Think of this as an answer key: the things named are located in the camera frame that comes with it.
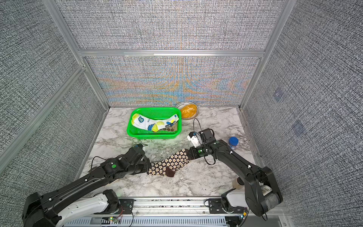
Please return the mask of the brown checkered argyle sock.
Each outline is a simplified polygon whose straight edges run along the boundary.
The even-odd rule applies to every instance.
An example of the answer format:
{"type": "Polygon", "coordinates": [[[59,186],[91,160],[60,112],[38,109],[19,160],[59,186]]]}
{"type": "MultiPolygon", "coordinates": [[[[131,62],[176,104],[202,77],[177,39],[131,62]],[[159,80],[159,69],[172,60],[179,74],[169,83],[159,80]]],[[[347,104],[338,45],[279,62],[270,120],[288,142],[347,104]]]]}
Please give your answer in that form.
{"type": "Polygon", "coordinates": [[[164,128],[163,130],[167,131],[167,132],[176,132],[176,131],[178,131],[178,123],[175,123],[175,124],[171,125],[170,127],[164,128]]]}

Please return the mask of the white sock blue yellow patches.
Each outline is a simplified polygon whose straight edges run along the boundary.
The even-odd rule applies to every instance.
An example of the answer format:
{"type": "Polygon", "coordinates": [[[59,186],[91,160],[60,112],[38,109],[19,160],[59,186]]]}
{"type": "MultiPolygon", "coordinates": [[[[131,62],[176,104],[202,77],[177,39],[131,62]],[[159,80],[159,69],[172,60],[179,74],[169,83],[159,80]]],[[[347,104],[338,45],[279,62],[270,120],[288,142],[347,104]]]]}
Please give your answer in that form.
{"type": "Polygon", "coordinates": [[[176,124],[178,121],[179,117],[176,114],[166,120],[153,120],[138,113],[135,113],[131,117],[131,124],[133,126],[142,130],[147,130],[152,132],[158,132],[160,130],[169,128],[174,124],[176,124]]]}

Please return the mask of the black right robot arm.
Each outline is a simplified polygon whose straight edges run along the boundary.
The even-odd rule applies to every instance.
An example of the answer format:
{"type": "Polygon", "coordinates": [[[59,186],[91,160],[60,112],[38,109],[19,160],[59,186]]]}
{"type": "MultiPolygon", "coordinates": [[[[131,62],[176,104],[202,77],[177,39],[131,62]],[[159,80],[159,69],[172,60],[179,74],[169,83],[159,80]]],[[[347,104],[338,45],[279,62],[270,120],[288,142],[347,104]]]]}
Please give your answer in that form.
{"type": "Polygon", "coordinates": [[[261,217],[283,202],[282,193],[272,170],[247,161],[233,151],[225,141],[217,141],[212,129],[192,131],[187,139],[193,144],[189,149],[192,159],[211,155],[214,160],[227,165],[243,182],[243,192],[231,189],[222,195],[222,207],[226,212],[231,212],[236,207],[246,207],[261,217]]]}

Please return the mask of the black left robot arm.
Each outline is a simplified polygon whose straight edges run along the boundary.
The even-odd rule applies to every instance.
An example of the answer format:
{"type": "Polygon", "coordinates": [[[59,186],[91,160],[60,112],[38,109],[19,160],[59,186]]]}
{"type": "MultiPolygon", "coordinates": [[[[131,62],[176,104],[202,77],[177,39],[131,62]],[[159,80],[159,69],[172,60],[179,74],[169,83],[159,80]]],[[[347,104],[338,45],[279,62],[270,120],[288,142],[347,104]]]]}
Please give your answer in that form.
{"type": "Polygon", "coordinates": [[[151,167],[143,144],[131,147],[126,154],[106,159],[84,177],[53,192],[33,193],[26,198],[22,221],[25,227],[62,227],[64,224],[92,213],[114,213],[120,202],[113,190],[96,198],[83,199],[88,193],[126,175],[146,173],[151,167]]]}

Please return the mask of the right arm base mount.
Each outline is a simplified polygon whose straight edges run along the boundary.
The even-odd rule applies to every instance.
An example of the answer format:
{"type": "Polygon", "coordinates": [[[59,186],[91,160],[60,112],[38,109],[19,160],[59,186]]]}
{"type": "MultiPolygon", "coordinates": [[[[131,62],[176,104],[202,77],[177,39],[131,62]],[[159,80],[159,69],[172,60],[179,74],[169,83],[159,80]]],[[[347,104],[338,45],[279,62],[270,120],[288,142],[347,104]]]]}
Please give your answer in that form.
{"type": "Polygon", "coordinates": [[[211,214],[242,214],[249,209],[245,192],[237,189],[223,193],[220,198],[208,199],[206,205],[211,214]]]}

